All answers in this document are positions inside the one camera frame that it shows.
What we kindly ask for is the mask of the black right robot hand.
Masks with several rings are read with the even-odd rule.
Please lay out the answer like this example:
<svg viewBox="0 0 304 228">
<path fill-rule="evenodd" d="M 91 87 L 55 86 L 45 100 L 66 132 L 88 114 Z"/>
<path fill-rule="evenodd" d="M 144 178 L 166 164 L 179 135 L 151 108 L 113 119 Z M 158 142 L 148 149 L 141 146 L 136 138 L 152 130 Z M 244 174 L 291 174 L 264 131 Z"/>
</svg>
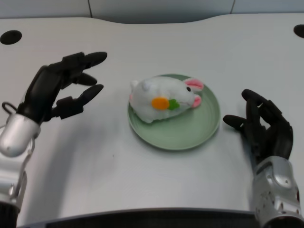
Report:
<svg viewBox="0 0 304 228">
<path fill-rule="evenodd" d="M 239 131 L 250 145 L 256 164 L 270 156 L 289 159 L 293 147 L 293 129 L 271 101 L 245 89 L 246 118 L 225 115 L 223 121 Z"/>
</svg>

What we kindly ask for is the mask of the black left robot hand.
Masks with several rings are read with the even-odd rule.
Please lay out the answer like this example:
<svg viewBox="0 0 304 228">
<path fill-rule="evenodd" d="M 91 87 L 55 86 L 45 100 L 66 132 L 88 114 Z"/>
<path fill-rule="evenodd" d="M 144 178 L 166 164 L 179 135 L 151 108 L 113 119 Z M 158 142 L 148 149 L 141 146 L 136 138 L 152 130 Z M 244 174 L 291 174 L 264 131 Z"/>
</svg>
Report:
<svg viewBox="0 0 304 228">
<path fill-rule="evenodd" d="M 48 122 L 54 117 L 65 119 L 82 113 L 84 105 L 94 99 L 104 87 L 94 77 L 84 73 L 84 70 L 104 62 L 106 58 L 106 52 L 87 55 L 79 52 L 63 57 L 60 62 L 42 66 L 29 85 L 16 113 L 37 124 Z M 84 85 L 88 89 L 76 99 L 69 96 L 57 100 L 60 90 L 71 84 Z"/>
</svg>

